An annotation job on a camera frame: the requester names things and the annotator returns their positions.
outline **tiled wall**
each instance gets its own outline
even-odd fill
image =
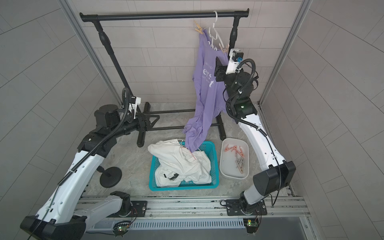
[[[0,1],[0,239],[22,239],[112,94],[56,0]]]
[[[314,0],[262,106],[323,239],[384,237],[383,31],[384,1]]]
[[[253,58],[259,72],[259,87],[251,99],[261,97],[272,67],[287,37],[301,1],[133,1],[69,0],[78,15],[159,12],[234,11],[250,9],[241,18],[237,48]],[[79,22],[118,92],[123,84],[100,42],[92,23]],[[194,20],[202,27],[214,18],[104,21],[101,24],[111,40],[116,57],[136,96],[142,101],[194,102],[192,82],[199,34]],[[219,18],[215,24],[224,44],[229,43],[233,18]]]

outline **purple t-shirt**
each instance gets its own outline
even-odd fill
[[[216,57],[223,65],[228,64],[227,54],[220,49],[214,50],[208,44],[210,41],[207,30],[204,34],[199,34],[200,45],[197,55],[196,68],[193,74],[193,81],[196,89],[196,111],[195,116],[189,119],[185,125],[185,146],[191,152],[194,152],[205,141],[208,129],[221,111],[225,111],[225,101],[223,91],[224,82],[216,82],[214,76],[216,67]]]

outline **laundry basket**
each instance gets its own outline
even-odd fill
[[[192,181],[182,181],[178,187],[158,187],[155,180],[155,171],[160,166],[159,158],[152,157],[151,171],[149,173],[149,189],[152,191],[172,191],[172,190],[190,190],[190,189],[210,189],[218,186],[218,164],[215,144],[211,141],[204,141],[199,147],[201,151],[204,151],[211,161],[211,171],[209,174],[212,177],[212,182],[209,184],[194,184]]]

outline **black metal rack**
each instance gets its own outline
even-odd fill
[[[247,11],[233,11],[233,12],[217,12],[217,17],[233,17],[233,27],[231,35],[229,38],[229,50],[235,47],[235,42],[237,39],[237,27],[242,17],[248,17],[249,8]],[[113,20],[142,20],[142,19],[170,19],[170,18],[214,18],[216,17],[215,12],[201,12],[201,13],[152,13],[152,14],[127,14],[127,15],[84,15],[80,13],[80,17],[83,22],[91,22],[94,24],[96,30],[99,33],[100,41],[108,52],[108,55],[111,57],[113,65],[115,66],[121,81],[124,86],[129,89],[130,93],[133,95],[131,88],[127,80],[125,79],[124,73],[121,70],[120,64],[116,59],[115,53],[112,49],[111,42],[103,30],[103,27],[100,24],[100,21],[113,21]],[[194,112],[195,109],[183,109],[183,110],[169,110],[169,111],[150,111],[151,105],[149,102],[146,102],[144,105],[143,113],[150,114],[160,114],[160,113],[185,113],[185,112]],[[220,139],[224,140],[227,136],[225,135],[225,129],[221,115],[219,114],[216,117],[217,123],[213,123],[211,126],[217,126]],[[169,129],[183,129],[184,126],[170,126],[170,127],[154,127],[151,131],[156,130],[169,130]],[[137,138],[138,147],[144,146],[145,132],[140,132]]]

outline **white plastic tray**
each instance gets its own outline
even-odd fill
[[[244,166],[243,173],[240,173],[237,168],[237,164],[235,162],[236,156],[235,151],[231,152],[231,150],[224,152],[225,147],[232,147],[237,145],[237,147],[241,146],[244,153]],[[220,172],[224,177],[231,179],[242,180],[248,177],[249,175],[249,148],[248,144],[243,140],[234,139],[234,138],[226,138],[221,145],[221,155],[220,155]]]

